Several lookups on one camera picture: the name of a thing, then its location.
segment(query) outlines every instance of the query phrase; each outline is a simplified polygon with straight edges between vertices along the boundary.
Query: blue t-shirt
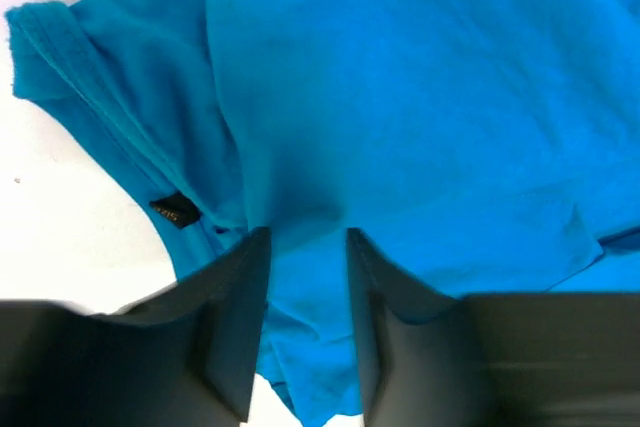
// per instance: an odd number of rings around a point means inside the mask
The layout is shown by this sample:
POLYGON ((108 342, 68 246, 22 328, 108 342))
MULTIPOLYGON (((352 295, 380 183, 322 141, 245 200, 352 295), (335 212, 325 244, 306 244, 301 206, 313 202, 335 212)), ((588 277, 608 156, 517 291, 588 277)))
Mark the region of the blue t-shirt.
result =
POLYGON ((272 228, 258 371, 319 427, 360 412, 345 228, 460 296, 552 289, 640 225, 639 9, 83 0, 7 18, 16 95, 145 209, 178 279, 272 228), (203 214, 183 229, 149 205, 175 192, 203 214))

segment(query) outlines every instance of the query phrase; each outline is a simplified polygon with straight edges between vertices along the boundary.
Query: white table surface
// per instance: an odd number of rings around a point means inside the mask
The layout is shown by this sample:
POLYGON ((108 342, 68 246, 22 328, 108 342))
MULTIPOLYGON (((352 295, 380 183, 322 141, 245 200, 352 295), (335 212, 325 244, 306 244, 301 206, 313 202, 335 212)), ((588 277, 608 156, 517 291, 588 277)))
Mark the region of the white table surface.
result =
MULTIPOLYGON (((0 10, 27 1, 41 0, 0 0, 0 10)), ((60 125, 13 98, 4 20, 0 37, 0 298, 113 312, 173 282, 167 252, 142 210, 60 125)), ((247 425, 300 423, 256 376, 247 425)), ((360 417, 327 424, 359 425, 360 417)))

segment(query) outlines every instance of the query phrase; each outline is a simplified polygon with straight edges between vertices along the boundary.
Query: black label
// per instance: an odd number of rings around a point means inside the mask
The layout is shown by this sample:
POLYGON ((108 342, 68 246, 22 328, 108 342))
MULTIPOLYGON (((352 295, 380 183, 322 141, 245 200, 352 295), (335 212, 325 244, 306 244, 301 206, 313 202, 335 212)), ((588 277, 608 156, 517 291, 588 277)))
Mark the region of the black label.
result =
POLYGON ((149 205, 179 229, 196 223, 202 215, 195 204, 180 192, 165 199, 154 200, 149 205))

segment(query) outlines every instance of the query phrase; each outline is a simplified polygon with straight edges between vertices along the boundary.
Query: clothing label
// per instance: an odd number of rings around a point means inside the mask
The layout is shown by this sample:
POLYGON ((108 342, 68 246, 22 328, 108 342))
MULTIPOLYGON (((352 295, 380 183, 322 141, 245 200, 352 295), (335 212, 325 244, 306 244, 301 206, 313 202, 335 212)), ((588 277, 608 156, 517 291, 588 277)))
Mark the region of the clothing label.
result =
POLYGON ((193 202, 180 192, 149 203, 151 208, 179 229, 196 223, 202 215, 193 202))

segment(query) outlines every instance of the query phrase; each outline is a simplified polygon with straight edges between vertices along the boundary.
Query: turquoise fabric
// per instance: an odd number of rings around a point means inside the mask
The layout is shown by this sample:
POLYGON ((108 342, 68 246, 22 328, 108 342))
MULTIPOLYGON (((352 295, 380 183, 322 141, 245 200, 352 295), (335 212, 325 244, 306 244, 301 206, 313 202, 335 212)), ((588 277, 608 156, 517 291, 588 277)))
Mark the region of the turquoise fabric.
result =
POLYGON ((258 371, 319 427, 360 412, 347 227, 450 295, 640 286, 620 260, 637 256, 598 242, 640 226, 639 5, 83 0, 7 19, 16 96, 140 204, 179 280, 273 229, 258 371), (203 212, 183 230, 148 205, 176 191, 203 212))

